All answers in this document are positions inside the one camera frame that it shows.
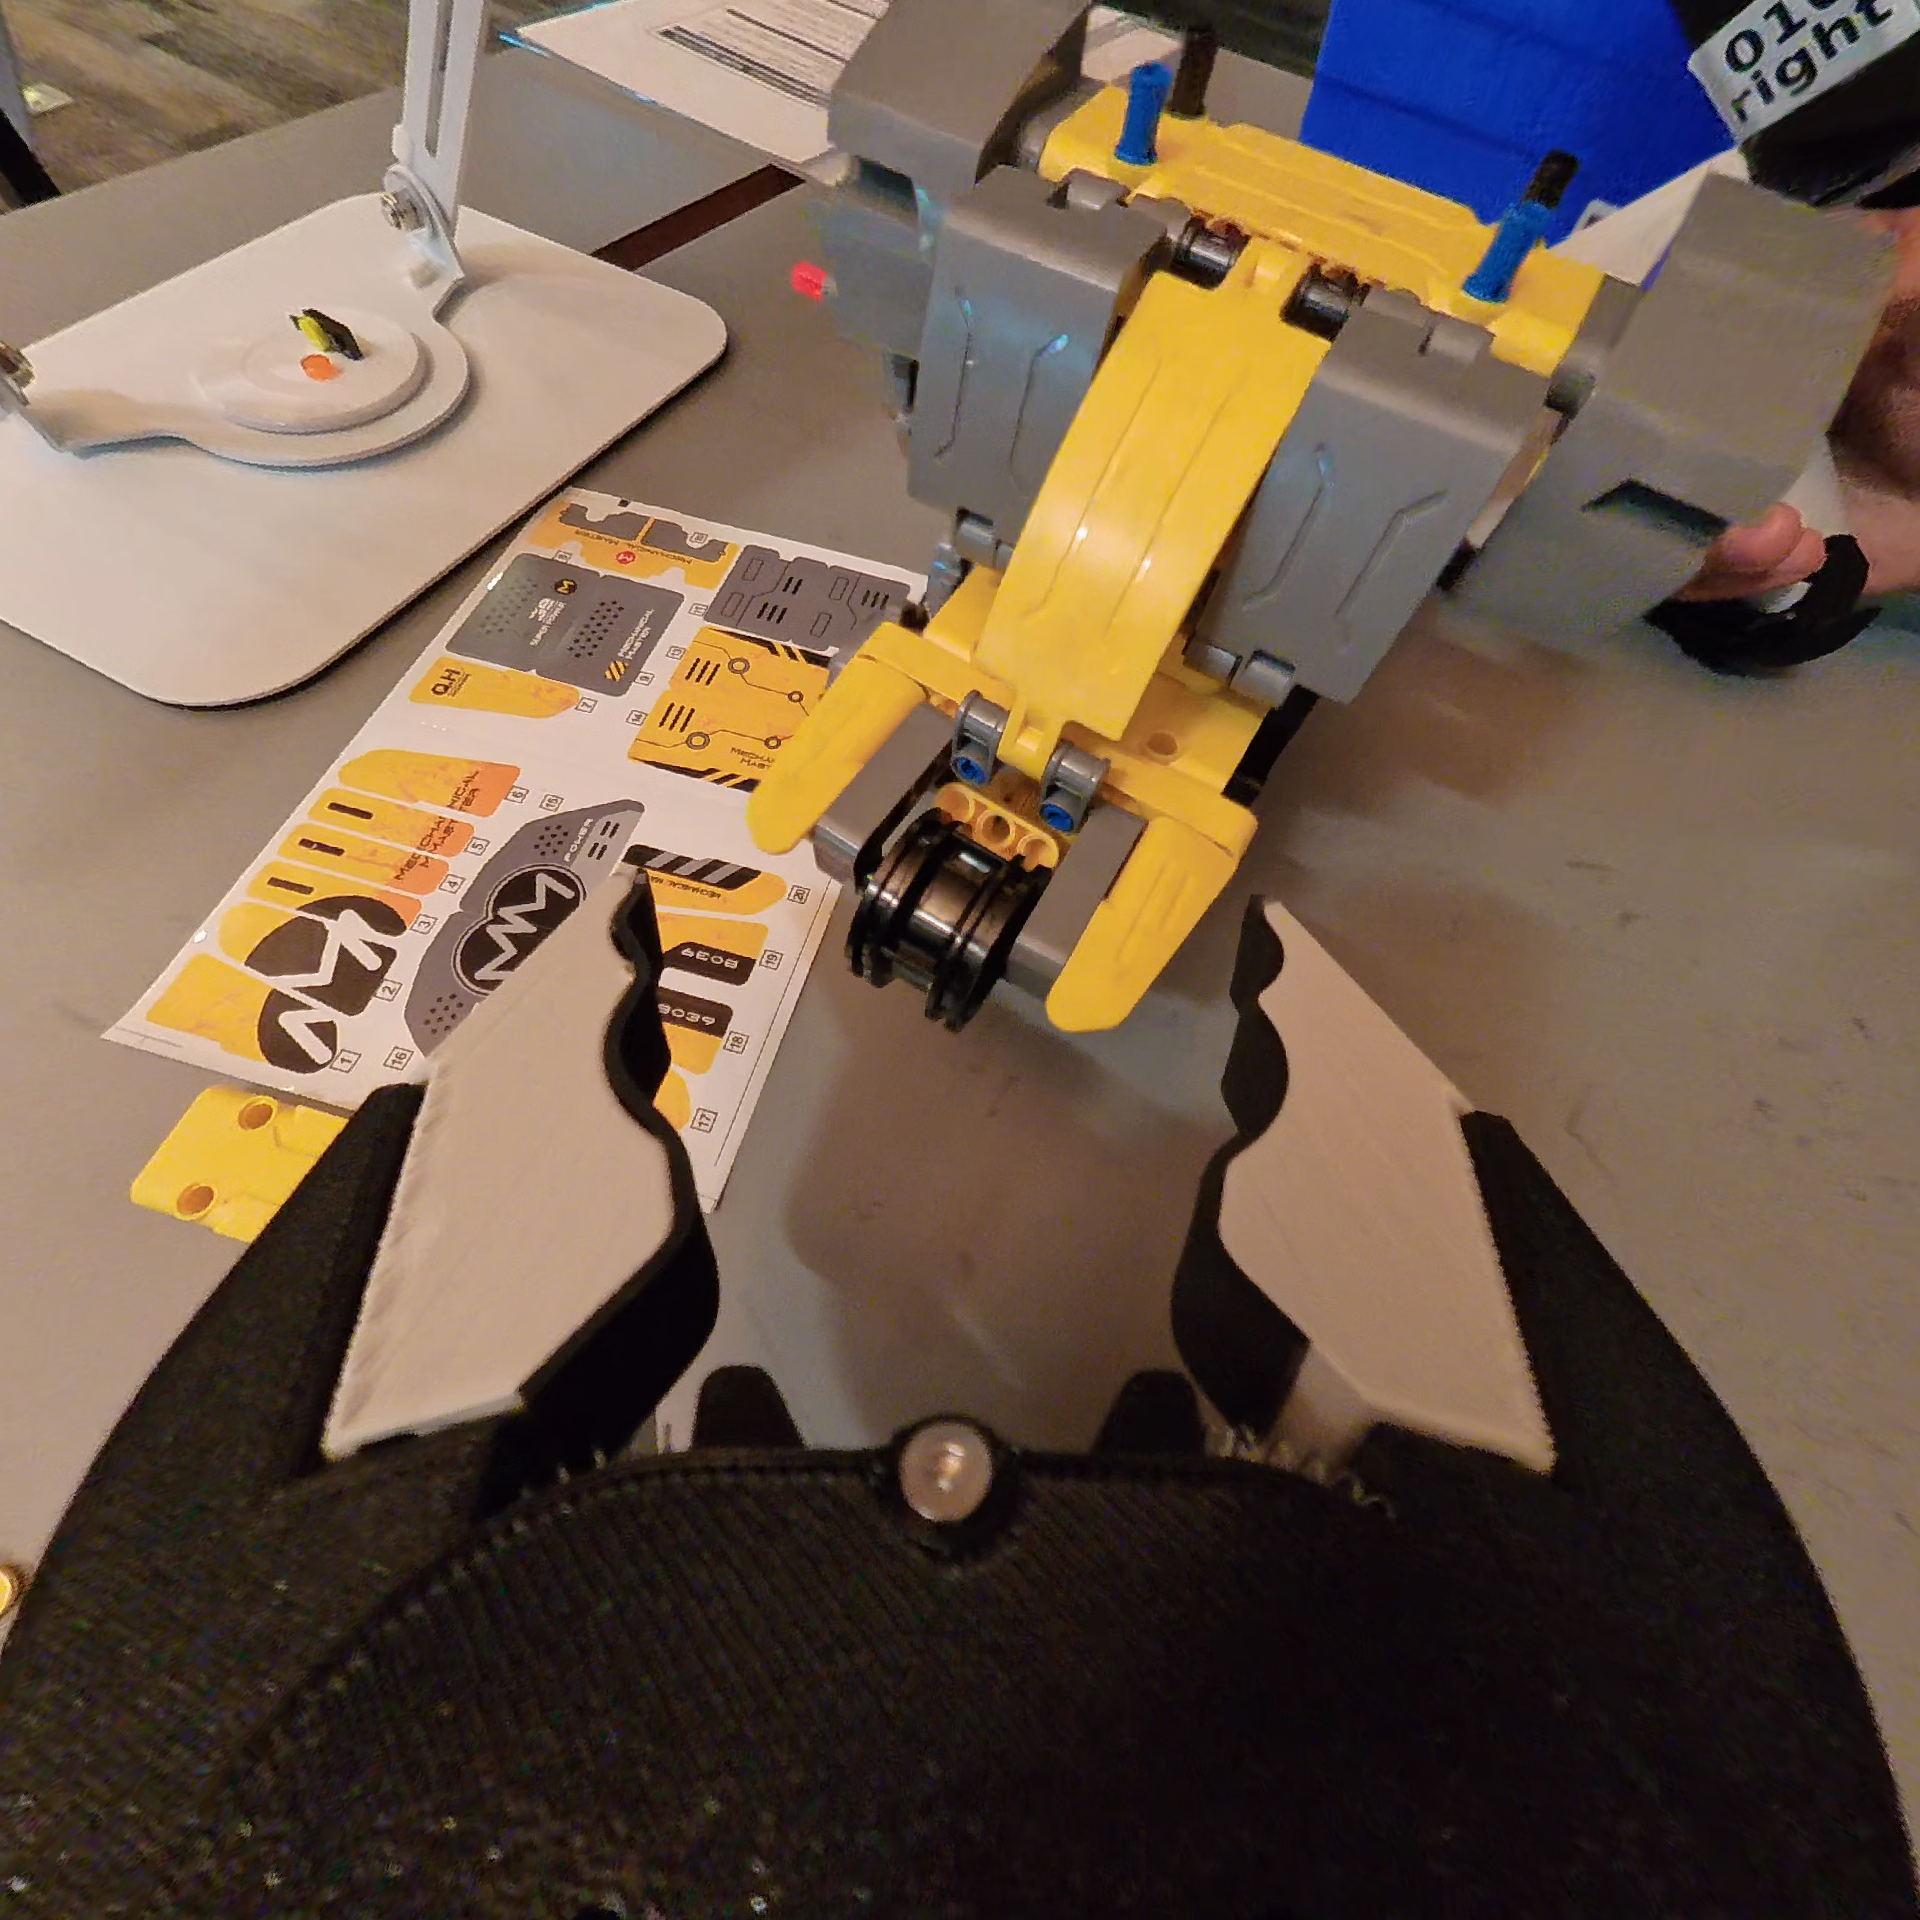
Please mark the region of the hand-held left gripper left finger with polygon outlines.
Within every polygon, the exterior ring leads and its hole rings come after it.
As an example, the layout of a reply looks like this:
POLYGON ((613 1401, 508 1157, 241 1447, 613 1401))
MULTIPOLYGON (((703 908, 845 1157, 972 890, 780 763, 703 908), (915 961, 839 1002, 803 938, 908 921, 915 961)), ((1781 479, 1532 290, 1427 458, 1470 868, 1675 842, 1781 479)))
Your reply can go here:
POLYGON ((438 1050, 326 1458, 505 1415, 536 1466, 589 1468, 692 1365, 718 1277, 656 1108, 661 961, 648 890, 622 868, 438 1050))

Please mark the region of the building instruction booklet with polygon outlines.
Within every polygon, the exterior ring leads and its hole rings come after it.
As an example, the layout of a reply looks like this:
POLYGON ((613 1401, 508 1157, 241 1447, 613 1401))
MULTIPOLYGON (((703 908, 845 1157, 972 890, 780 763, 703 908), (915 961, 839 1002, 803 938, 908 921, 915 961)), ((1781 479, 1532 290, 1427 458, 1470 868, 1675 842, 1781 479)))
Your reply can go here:
POLYGON ((837 890, 748 797, 832 663, 924 578, 569 490, 108 1033, 312 1104, 413 1082, 597 888, 656 892, 678 1124, 707 1207, 837 890))

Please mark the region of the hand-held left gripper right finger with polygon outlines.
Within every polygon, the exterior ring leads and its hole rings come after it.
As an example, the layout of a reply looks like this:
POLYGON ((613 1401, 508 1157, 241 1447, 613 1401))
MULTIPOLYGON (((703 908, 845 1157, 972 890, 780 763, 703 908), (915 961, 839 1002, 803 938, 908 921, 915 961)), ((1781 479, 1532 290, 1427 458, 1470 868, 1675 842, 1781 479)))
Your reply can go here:
POLYGON ((1235 1132, 1171 1293, 1214 1415, 1297 1473, 1380 1424, 1548 1473, 1463 1095, 1280 903, 1246 906, 1232 1005, 1235 1132))

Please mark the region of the yellow building-block brick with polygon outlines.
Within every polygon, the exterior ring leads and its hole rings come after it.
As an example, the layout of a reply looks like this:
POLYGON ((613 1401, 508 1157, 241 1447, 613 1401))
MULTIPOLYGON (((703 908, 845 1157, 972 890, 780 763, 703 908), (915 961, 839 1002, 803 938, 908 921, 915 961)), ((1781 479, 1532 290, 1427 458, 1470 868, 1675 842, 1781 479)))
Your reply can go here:
POLYGON ((344 1127, 339 1113, 207 1089, 134 1176, 134 1205, 251 1242, 344 1127))

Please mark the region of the printed paper sheet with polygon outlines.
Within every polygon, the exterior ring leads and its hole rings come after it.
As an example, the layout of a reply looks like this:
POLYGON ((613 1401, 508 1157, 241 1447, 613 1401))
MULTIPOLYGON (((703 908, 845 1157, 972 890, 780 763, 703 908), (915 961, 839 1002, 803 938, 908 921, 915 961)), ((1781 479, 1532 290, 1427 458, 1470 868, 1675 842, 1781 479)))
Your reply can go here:
POLYGON ((611 3, 519 27, 571 61, 800 169, 830 151, 827 98, 884 3, 611 3))

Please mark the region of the yellow grey building-block toy robot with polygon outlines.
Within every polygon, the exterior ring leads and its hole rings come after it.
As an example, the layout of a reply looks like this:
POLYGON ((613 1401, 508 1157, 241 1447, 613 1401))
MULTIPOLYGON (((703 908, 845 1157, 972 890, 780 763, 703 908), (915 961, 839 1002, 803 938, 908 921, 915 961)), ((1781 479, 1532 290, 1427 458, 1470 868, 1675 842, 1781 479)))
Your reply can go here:
POLYGON ((1081 76, 1088 4, 894 4, 832 88, 827 292, 881 348, 949 520, 749 803, 854 896, 847 961, 964 1027, 1011 980, 1119 1025, 1235 876, 1316 699, 1428 603, 1549 639, 1652 613, 1716 671, 1860 620, 1829 537, 1782 613, 1663 610, 1823 450, 1887 243, 1713 168, 1617 279, 1201 112, 1081 76))

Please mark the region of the person's right hand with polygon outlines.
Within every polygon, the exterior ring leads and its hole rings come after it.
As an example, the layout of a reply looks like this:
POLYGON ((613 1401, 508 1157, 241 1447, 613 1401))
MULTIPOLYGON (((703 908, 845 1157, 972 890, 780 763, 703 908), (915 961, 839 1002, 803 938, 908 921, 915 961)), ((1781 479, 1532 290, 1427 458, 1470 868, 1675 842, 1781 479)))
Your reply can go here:
MULTIPOLYGON (((1862 218, 1895 248, 1895 274, 1835 428, 1835 467, 1853 536, 1868 559, 1870 595, 1918 588, 1918 207, 1862 218)), ((1779 503, 1757 521, 1728 528, 1684 601, 1725 601, 1803 584, 1827 559, 1823 536, 1779 503)))

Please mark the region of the blue box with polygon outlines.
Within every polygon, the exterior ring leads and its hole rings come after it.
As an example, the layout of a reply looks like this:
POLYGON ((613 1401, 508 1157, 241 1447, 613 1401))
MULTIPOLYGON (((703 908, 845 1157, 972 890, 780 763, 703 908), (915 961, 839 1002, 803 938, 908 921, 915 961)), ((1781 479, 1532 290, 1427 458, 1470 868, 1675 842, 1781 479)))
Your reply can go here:
POLYGON ((1492 225, 1548 153, 1574 232, 1729 147, 1665 3, 1332 3, 1303 144, 1492 225))

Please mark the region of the white desk lamp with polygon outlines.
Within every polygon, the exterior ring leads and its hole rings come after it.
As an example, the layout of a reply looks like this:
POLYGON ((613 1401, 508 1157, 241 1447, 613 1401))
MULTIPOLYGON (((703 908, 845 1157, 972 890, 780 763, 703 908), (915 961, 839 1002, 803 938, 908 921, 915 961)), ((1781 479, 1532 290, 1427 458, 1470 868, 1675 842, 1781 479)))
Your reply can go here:
POLYGON ((484 26, 411 4, 379 193, 4 348, 9 626, 161 704, 270 697, 718 359, 707 304, 462 212, 484 26), (363 348, 339 379, 309 306, 363 348))

